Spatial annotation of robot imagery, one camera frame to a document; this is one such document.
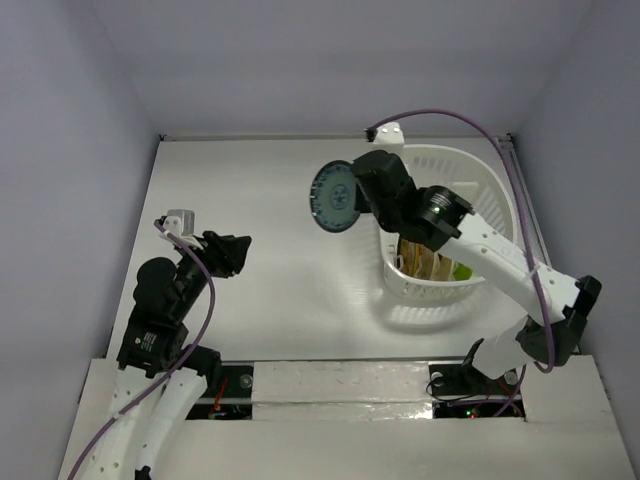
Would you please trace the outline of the teal blue patterned plate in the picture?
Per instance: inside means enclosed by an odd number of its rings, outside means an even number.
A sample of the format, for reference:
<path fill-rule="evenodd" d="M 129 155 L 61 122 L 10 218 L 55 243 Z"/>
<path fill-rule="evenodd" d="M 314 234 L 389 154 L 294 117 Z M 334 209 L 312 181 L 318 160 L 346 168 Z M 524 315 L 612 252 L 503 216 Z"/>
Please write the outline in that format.
<path fill-rule="evenodd" d="M 351 170 L 351 164 L 335 160 L 314 177 L 309 202 L 315 223 L 324 231 L 342 233 L 350 229 L 369 209 Z"/>

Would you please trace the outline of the yellow plate with brown rim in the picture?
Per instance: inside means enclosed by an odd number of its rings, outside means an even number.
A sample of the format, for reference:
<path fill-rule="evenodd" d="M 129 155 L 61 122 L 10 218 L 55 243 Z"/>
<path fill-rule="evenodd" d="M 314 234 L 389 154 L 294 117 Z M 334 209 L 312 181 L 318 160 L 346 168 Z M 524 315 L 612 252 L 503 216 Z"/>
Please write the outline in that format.
<path fill-rule="evenodd" d="M 423 245 L 400 238 L 397 248 L 399 270 L 415 277 L 421 269 L 423 252 Z"/>

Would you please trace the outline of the cream plate with black characters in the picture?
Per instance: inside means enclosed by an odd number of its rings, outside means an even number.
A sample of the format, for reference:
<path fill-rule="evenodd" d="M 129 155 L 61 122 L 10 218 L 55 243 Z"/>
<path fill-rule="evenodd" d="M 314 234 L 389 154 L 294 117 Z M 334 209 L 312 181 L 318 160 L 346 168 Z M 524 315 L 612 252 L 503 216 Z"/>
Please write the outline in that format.
<path fill-rule="evenodd" d="M 450 280 L 453 270 L 453 261 L 443 257 L 439 253 L 424 250 L 420 255 L 419 266 L 416 275 L 423 280 L 442 281 Z"/>

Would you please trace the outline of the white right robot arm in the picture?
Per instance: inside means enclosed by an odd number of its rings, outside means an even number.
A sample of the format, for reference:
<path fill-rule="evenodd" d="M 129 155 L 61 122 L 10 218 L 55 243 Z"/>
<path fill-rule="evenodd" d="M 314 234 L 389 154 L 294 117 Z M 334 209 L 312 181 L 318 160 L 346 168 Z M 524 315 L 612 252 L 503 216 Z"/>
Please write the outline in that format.
<path fill-rule="evenodd" d="M 462 384 L 482 392 L 531 362 L 565 365 L 587 325 L 602 285 L 536 262 L 444 186 L 416 187 L 401 159 L 383 150 L 351 165 L 364 201 L 386 232 L 421 244 L 482 276 L 526 312 L 502 333 L 476 341 L 460 368 Z"/>

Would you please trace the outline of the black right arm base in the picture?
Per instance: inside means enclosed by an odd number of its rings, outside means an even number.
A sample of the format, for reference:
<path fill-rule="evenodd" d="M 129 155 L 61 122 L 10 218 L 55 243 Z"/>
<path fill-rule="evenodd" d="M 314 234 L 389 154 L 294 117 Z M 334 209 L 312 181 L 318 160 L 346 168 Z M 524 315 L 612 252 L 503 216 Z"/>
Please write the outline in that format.
<path fill-rule="evenodd" d="M 459 364 L 430 364 L 428 372 L 429 380 L 426 385 L 426 393 L 436 400 L 466 400 L 483 393 L 481 387 L 472 384 L 461 373 Z"/>

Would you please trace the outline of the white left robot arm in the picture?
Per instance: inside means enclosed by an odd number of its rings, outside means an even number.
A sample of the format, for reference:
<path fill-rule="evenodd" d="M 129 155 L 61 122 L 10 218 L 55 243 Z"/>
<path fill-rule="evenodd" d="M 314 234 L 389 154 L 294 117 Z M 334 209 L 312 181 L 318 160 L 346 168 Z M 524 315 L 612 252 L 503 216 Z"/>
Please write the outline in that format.
<path fill-rule="evenodd" d="M 200 344 L 214 311 L 207 311 L 193 340 L 185 319 L 203 291 L 216 302 L 215 279 L 242 271 L 252 239 L 213 231 L 194 236 L 174 216 L 155 226 L 181 258 L 156 257 L 139 268 L 108 418 L 71 467 L 70 479 L 156 478 L 195 402 L 220 386 L 220 354 Z"/>

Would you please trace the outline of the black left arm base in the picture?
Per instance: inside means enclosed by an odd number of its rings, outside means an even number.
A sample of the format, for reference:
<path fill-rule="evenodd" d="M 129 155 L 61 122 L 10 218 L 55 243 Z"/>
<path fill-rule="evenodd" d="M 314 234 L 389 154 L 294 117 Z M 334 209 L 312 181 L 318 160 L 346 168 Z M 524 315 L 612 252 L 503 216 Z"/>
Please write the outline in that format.
<path fill-rule="evenodd" d="M 199 398 L 187 420 L 251 420 L 254 364 L 224 362 L 214 387 Z"/>

